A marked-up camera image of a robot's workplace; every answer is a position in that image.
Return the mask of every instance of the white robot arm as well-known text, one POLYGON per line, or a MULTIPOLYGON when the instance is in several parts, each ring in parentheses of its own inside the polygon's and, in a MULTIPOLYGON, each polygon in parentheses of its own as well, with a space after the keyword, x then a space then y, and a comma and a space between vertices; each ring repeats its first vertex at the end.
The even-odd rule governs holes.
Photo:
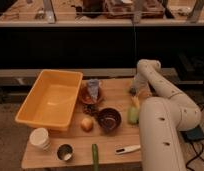
POLYGON ((137 64, 136 88, 149 82, 159 96, 147 98, 140 107, 143 170, 186 171, 177 130, 196 127, 201 111, 184 92, 157 72, 160 68, 160 62, 155 60, 143 59, 137 64))

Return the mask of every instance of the paper cup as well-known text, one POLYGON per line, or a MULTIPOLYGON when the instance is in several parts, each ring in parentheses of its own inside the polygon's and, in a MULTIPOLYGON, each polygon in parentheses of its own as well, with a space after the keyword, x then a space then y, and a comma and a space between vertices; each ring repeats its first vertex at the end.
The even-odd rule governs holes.
POLYGON ((50 145, 47 129, 37 128, 33 130, 30 134, 29 141, 33 146, 46 150, 50 145))

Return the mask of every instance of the yellow tray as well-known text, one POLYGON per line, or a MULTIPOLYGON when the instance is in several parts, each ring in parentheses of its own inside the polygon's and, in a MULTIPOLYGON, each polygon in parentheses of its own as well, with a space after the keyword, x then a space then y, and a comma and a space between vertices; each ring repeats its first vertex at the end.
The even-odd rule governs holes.
POLYGON ((16 122, 34 128, 67 130, 82 77, 80 72, 42 70, 19 109, 16 122))

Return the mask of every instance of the cucumber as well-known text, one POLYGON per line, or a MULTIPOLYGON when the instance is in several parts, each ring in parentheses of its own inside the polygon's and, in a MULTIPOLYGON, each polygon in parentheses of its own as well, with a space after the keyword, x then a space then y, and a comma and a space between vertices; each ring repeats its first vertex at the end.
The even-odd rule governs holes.
POLYGON ((139 110, 137 107, 130 107, 127 112, 127 121, 129 124, 137 124, 139 119, 139 110))
POLYGON ((93 170, 99 171, 99 155, 97 144, 92 144, 93 170))

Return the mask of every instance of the brown bowl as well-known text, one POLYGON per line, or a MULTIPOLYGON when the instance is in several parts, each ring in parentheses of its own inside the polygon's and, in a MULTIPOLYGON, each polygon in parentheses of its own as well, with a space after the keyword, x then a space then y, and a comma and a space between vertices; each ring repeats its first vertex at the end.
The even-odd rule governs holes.
POLYGON ((102 89, 99 87, 99 91, 98 91, 98 99, 97 101, 94 101, 91 97, 90 94, 88 93, 87 87, 84 86, 80 89, 79 91, 79 100, 87 105, 91 105, 91 104, 97 104, 99 102, 101 102, 103 100, 103 92, 102 89))
POLYGON ((121 115, 113 108, 102 109, 96 119, 105 133, 112 132, 121 124, 121 115))

